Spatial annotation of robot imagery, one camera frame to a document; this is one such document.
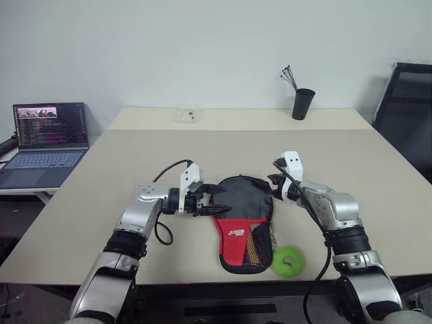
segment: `power cord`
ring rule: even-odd
[[[287,171],[285,171],[281,166],[279,166],[276,162],[273,162],[273,165],[280,172],[282,172],[282,174],[284,176],[286,176],[288,179],[290,179],[291,182],[295,185],[295,187],[297,188],[298,192],[300,193],[300,197],[302,199],[304,208],[307,210],[307,212],[310,215],[310,217],[312,217],[313,221],[318,225],[318,227],[320,228],[320,230],[324,234],[324,232],[325,232],[324,227],[319,222],[317,214],[313,210],[311,202],[309,201],[309,199],[307,199],[306,195],[304,194],[303,189],[299,186],[299,184],[297,183],[297,181]],[[310,283],[310,285],[308,287],[308,290],[306,291],[306,294],[304,295],[304,298],[303,298],[303,313],[304,313],[304,317],[306,318],[308,324],[313,324],[312,321],[311,321],[311,318],[309,317],[309,313],[308,313],[308,299],[309,299],[309,296],[310,296],[311,292],[313,291],[313,288],[315,288],[315,286],[318,284],[318,282],[324,276],[324,273],[329,268],[330,261],[331,261],[331,247],[328,246],[327,247],[327,258],[325,259],[325,264],[324,264],[323,268],[321,269],[321,271],[319,272],[318,276],[316,276],[316,278],[314,279],[314,281],[312,281]]]
[[[180,160],[180,161],[177,161],[177,162],[171,164],[169,167],[166,167],[164,170],[162,170],[161,173],[158,174],[157,177],[153,180],[153,182],[156,182],[157,180],[159,180],[159,178],[160,178],[161,176],[163,176],[163,174],[164,174],[166,171],[168,171],[168,170],[172,169],[173,167],[175,167],[176,165],[179,165],[179,164],[182,164],[182,163],[187,163],[187,166],[190,167],[190,165],[191,165],[192,163],[194,163],[194,161],[192,161],[192,160],[188,160],[188,159],[184,159],[184,160]],[[162,243],[163,245],[171,245],[171,244],[173,244],[173,240],[174,240],[173,232],[169,229],[168,226],[166,226],[164,223],[161,223],[161,222],[159,221],[159,216],[161,216],[161,214],[162,214],[162,212],[160,212],[160,213],[157,214],[157,216],[156,216],[156,223],[155,223],[155,236],[156,236],[157,240],[160,241],[160,243]],[[165,230],[167,231],[168,236],[169,236],[169,238],[170,238],[170,240],[169,240],[168,242],[162,240],[162,238],[160,237],[159,232],[157,231],[157,226],[158,226],[158,225],[162,226],[162,227],[165,228]]]
[[[7,314],[7,305],[9,305],[9,298],[11,296],[11,291],[9,290],[9,285],[8,284],[6,284],[6,290],[7,290],[6,306],[5,306],[5,311],[1,315],[1,324],[4,324],[5,319],[8,319],[10,317],[10,315]]]

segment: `floor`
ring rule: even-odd
[[[0,252],[4,252],[7,245],[13,246],[24,235],[43,207],[44,204],[37,200],[4,201],[4,198],[0,197],[0,248],[3,249]],[[6,319],[4,324],[62,323],[68,318],[70,300],[30,285],[8,284],[7,287],[10,290],[7,307],[10,318]],[[425,312],[432,315],[432,289],[426,287],[421,294]],[[0,283],[1,314],[5,312],[3,304],[6,298],[6,285]],[[312,296],[309,302],[310,316],[314,323],[347,323],[337,314],[332,296]],[[239,305],[241,307],[245,304],[270,306],[269,309],[254,314],[225,313],[226,310],[233,309],[232,307],[238,309]],[[205,310],[209,307],[212,307],[212,310],[206,313]],[[147,302],[139,304],[137,309],[134,318],[125,323],[265,324],[271,320],[278,323],[306,323],[302,313],[301,296]],[[215,312],[215,309],[222,310],[222,314]]]

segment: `laptop screen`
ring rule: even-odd
[[[87,149],[84,103],[14,105],[20,150]]]

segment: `white wall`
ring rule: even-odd
[[[14,103],[84,101],[90,133],[126,105],[314,108],[371,118],[391,65],[432,62],[431,0],[0,0],[0,140]]]

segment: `laptop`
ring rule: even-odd
[[[0,189],[58,188],[88,150],[84,103],[14,105],[18,153]]]

